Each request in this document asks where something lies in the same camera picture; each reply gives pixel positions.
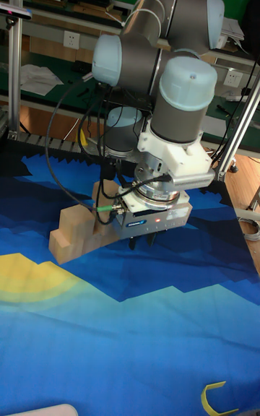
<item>label sticker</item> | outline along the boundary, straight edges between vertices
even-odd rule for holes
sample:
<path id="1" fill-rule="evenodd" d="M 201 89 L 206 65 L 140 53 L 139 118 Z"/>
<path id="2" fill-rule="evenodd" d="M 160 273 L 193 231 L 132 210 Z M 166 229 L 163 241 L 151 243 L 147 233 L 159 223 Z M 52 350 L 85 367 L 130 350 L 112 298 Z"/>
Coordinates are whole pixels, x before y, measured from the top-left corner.
<path id="1" fill-rule="evenodd" d="M 143 225 L 146 223 L 147 220 L 138 220 L 138 222 L 130 222 L 126 225 L 126 227 L 136 227 L 137 225 Z"/>
<path id="2" fill-rule="evenodd" d="M 188 207 L 183 207 L 182 209 L 171 209 L 168 212 L 166 220 L 172 220 L 172 219 L 178 219 L 179 217 L 185 217 L 188 211 L 189 211 Z"/>

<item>black cable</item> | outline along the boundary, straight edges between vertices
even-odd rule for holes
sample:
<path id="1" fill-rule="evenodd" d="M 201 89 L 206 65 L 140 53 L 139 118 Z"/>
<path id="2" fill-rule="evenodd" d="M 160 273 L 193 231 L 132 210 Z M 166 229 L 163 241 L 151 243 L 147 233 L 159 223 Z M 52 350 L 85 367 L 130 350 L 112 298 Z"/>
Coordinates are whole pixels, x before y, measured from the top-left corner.
<path id="1" fill-rule="evenodd" d="M 136 124 L 137 124 L 137 114 L 138 114 L 138 110 L 136 110 L 136 118 L 135 118 L 135 120 L 134 120 L 134 125 L 133 125 L 133 133 L 134 133 L 134 135 L 136 136 L 136 140 L 138 141 L 138 135 L 137 135 L 137 133 L 135 132 L 135 126 L 136 126 Z"/>
<path id="2" fill-rule="evenodd" d="M 168 174 L 163 174 L 163 175 L 159 175 L 158 177 L 153 177 L 153 178 L 148 178 L 147 180 L 144 180 L 143 182 L 139 182 L 134 186 L 131 186 L 127 191 L 121 193 L 121 194 L 115 194 L 115 196 L 105 196 L 107 199 L 116 199 L 116 198 L 122 198 L 122 196 L 125 196 L 129 193 L 131 193 L 134 190 L 137 190 L 139 188 L 141 188 L 141 186 L 143 185 L 148 185 L 148 183 L 152 183 L 152 182 L 169 182 L 171 180 L 170 175 Z"/>
<path id="3" fill-rule="evenodd" d="M 119 117 L 118 117 L 118 120 L 112 125 L 112 126 L 110 126 L 109 127 L 109 129 L 106 131 L 105 130 L 105 126 L 104 126 L 104 133 L 101 135 L 101 137 L 100 137 L 100 140 L 103 138 L 103 144 L 105 145 L 105 135 L 106 134 L 108 134 L 108 132 L 113 128 L 113 127 L 116 127 L 116 124 L 120 121 L 120 119 L 121 119 L 121 116 L 122 116 L 122 113 L 123 113 L 123 109 L 124 109 L 124 107 L 123 106 L 121 106 L 121 111 L 120 111 L 120 114 L 119 114 Z"/>
<path id="4" fill-rule="evenodd" d="M 92 103 L 92 105 L 89 107 L 89 109 L 85 112 L 85 114 L 83 115 L 83 117 L 82 117 L 82 119 L 81 119 L 81 121 L 80 121 L 80 123 L 79 123 L 79 127 L 78 127 L 78 143 L 79 143 L 79 148 L 80 148 L 80 150 L 81 150 L 81 152 L 83 153 L 83 155 L 85 155 L 85 156 L 87 156 L 87 158 L 90 160 L 90 162 L 91 163 L 99 163 L 100 161 L 97 161 L 97 160 L 94 160 L 93 159 L 93 157 L 91 157 L 88 153 L 87 153 L 87 151 L 85 150 L 85 148 L 83 147 L 83 145 L 82 145 L 82 141 L 81 141 L 81 138 L 80 138 L 80 132 L 81 132 L 81 130 L 82 130 L 82 127 L 83 127 L 83 124 L 84 124 L 84 122 L 85 122 L 85 120 L 86 120 L 86 118 L 87 118 L 87 116 L 91 113 L 91 111 L 92 111 L 92 109 L 94 108 L 94 106 L 97 104 L 97 103 L 102 103 L 102 101 L 103 101 L 103 97 L 101 98 L 101 99 L 97 99 L 97 100 L 95 100 L 93 103 Z"/>
<path id="5" fill-rule="evenodd" d="M 90 139 L 91 139 L 91 130 L 90 130 L 90 127 L 91 127 L 91 116 L 90 116 L 90 113 L 89 113 L 87 115 L 87 131 L 88 131 L 89 136 L 90 136 Z"/>
<path id="6" fill-rule="evenodd" d="M 101 186 L 102 186 L 102 182 L 100 180 L 100 182 L 98 184 L 98 188 L 97 188 L 96 210 L 95 211 L 96 211 L 96 214 L 97 214 L 97 220 L 98 220 L 98 222 L 101 223 L 101 225 L 109 225 L 114 220 L 114 218 L 116 216 L 116 213 L 115 212 L 111 212 L 110 215 L 109 215 L 109 218 L 108 218 L 107 222 L 103 222 L 100 219 L 100 215 L 99 215 L 99 212 L 98 212 L 98 203 L 99 203 L 99 198 L 100 198 Z"/>
<path id="7" fill-rule="evenodd" d="M 260 161 L 256 161 L 256 159 L 254 159 L 253 157 L 248 156 L 249 159 L 251 159 L 251 161 L 254 161 L 256 164 L 260 164 Z"/>
<path id="8" fill-rule="evenodd" d="M 31 133 L 26 129 L 26 127 L 22 124 L 22 122 L 20 122 L 20 126 L 22 127 L 22 129 L 25 131 L 26 134 L 31 135 Z"/>
<path id="9" fill-rule="evenodd" d="M 253 64 L 253 68 L 252 68 L 252 70 L 251 70 L 250 76 L 249 76 L 249 78 L 248 78 L 248 81 L 247 81 L 247 84 L 246 84 L 246 87 L 245 87 L 245 91 L 248 89 L 248 86 L 249 86 L 249 84 L 250 84 L 250 82 L 251 82 L 251 79 L 252 79 L 252 76 L 253 76 L 253 73 L 254 73 L 254 70 L 255 70 L 255 68 L 256 68 L 257 61 L 259 60 L 259 58 L 260 58 L 260 53 L 259 53 L 259 56 L 257 57 L 256 61 L 255 61 L 255 62 L 254 62 L 254 64 Z M 213 165 L 214 165 L 214 164 L 215 164 L 215 163 L 219 160 L 219 158 L 221 157 L 221 155 L 223 154 L 223 152 L 224 152 L 224 150 L 225 150 L 226 143 L 225 143 L 224 147 L 222 148 L 221 152 L 219 153 L 220 148 L 221 148 L 221 146 L 223 145 L 223 143 L 224 143 L 224 141 L 225 141 L 225 136 L 226 136 L 226 135 L 227 135 L 227 133 L 228 133 L 228 129 L 230 128 L 230 125 L 231 125 L 231 122 L 232 122 L 233 117 L 234 117 L 234 115 L 235 115 L 235 112 L 237 111 L 237 109 L 238 109 L 238 108 L 239 108 L 239 106 L 241 105 L 242 99 L 243 99 L 243 95 L 241 95 L 241 98 L 240 98 L 240 100 L 239 100 L 238 104 L 236 105 L 235 110 L 233 111 L 233 113 L 232 113 L 232 115 L 231 115 L 231 117 L 230 117 L 230 120 L 228 121 L 227 128 L 226 128 L 226 130 L 225 130 L 225 133 L 224 133 L 224 135 L 223 135 L 223 138 L 222 138 L 222 140 L 221 140 L 221 142 L 220 142 L 219 147 L 216 149 L 215 153 L 214 153 L 214 154 L 212 155 L 212 157 L 211 157 L 211 159 L 213 160 L 213 161 L 212 161 L 212 166 L 213 166 Z"/>
<path id="10" fill-rule="evenodd" d="M 46 138 L 45 138 L 45 157 L 46 157 L 46 161 L 47 161 L 47 165 L 48 165 L 48 169 L 50 170 L 51 176 L 54 179 L 54 181 L 57 183 L 57 185 L 60 187 L 60 189 L 62 191 L 64 191 L 64 193 L 66 193 L 67 196 L 69 196 L 71 199 L 73 199 L 74 201 L 76 201 L 78 204 L 81 204 L 82 206 L 86 207 L 87 209 L 92 209 L 92 206 L 90 206 L 89 204 L 85 204 L 83 201 L 80 201 L 78 198 L 76 198 L 72 193 L 70 193 L 70 191 L 68 191 L 62 184 L 61 182 L 57 179 L 52 167 L 51 167 L 51 163 L 50 163 L 50 157 L 49 157 L 49 153 L 48 153 L 48 141 L 49 141 L 49 135 L 50 135 L 50 130 L 51 130 L 51 124 L 53 122 L 54 116 L 56 115 L 59 107 L 61 106 L 64 98 L 78 85 L 81 85 L 84 81 L 82 79 L 76 81 L 61 97 L 60 101 L 58 102 L 57 106 L 55 107 L 52 115 L 51 115 L 51 119 L 50 122 L 48 124 L 48 128 L 47 128 L 47 133 L 46 133 Z"/>

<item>gray panel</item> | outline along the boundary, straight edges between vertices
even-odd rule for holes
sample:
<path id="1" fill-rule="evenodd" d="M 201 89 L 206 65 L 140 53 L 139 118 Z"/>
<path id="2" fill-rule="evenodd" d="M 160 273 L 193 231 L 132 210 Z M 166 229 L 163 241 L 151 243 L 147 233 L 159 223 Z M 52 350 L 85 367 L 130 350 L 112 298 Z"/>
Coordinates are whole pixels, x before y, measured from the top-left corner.
<path id="1" fill-rule="evenodd" d="M 146 38 L 138 34 L 120 37 L 122 44 L 122 69 L 119 87 L 147 93 L 150 88 L 157 48 L 151 47 Z"/>
<path id="2" fill-rule="evenodd" d="M 207 0 L 177 0 L 168 42 L 174 49 L 209 50 Z"/>
<path id="3" fill-rule="evenodd" d="M 159 137 L 175 143 L 190 143 L 199 135 L 202 119 L 207 107 L 198 111 L 182 111 L 170 105 L 157 94 L 151 129 Z"/>
<path id="4" fill-rule="evenodd" d="M 120 215 L 118 220 L 115 219 L 113 221 L 113 226 L 120 239 L 149 235 L 149 233 L 153 232 L 182 227 L 186 224 L 191 209 L 192 206 L 186 202 L 184 204 L 176 204 L 171 209 L 142 215 L 141 217 L 134 217 L 130 211 L 127 211 L 125 215 Z"/>
<path id="5" fill-rule="evenodd" d="M 125 127 L 107 127 L 108 133 L 105 134 L 105 144 L 114 151 L 131 151 L 138 142 L 138 135 L 142 128 L 143 118 L 136 124 Z"/>

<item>yellow plastic object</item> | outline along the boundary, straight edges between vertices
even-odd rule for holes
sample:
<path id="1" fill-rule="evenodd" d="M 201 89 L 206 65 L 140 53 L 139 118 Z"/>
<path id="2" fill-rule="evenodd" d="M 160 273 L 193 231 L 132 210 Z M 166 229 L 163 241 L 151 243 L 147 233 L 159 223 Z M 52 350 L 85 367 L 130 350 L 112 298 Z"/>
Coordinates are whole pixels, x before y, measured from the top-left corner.
<path id="1" fill-rule="evenodd" d="M 81 139 L 82 146 L 86 147 L 87 146 L 87 140 L 86 140 L 85 134 L 84 134 L 82 129 L 80 131 L 80 139 Z"/>
<path id="2" fill-rule="evenodd" d="M 230 411 L 226 411 L 224 413 L 218 413 L 209 405 L 207 401 L 207 395 L 206 395 L 207 390 L 218 389 L 218 387 L 223 387 L 225 383 L 226 381 L 216 382 L 215 384 L 209 384 L 208 386 L 204 387 L 201 393 L 202 406 L 209 416 L 228 416 L 239 411 L 239 409 L 237 408 L 237 409 L 231 409 Z"/>

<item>floor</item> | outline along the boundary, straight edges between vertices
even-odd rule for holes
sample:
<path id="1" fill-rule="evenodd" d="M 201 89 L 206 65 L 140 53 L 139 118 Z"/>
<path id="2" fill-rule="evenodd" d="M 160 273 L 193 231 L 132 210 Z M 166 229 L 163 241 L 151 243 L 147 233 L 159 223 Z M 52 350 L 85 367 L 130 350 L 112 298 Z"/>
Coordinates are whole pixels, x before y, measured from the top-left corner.
<path id="1" fill-rule="evenodd" d="M 260 160 L 242 155 L 235 156 L 238 172 L 226 175 L 227 189 L 234 207 L 246 209 L 260 187 Z M 255 233 L 248 223 L 240 224 L 244 233 Z M 246 241 L 257 271 L 260 274 L 260 241 Z"/>

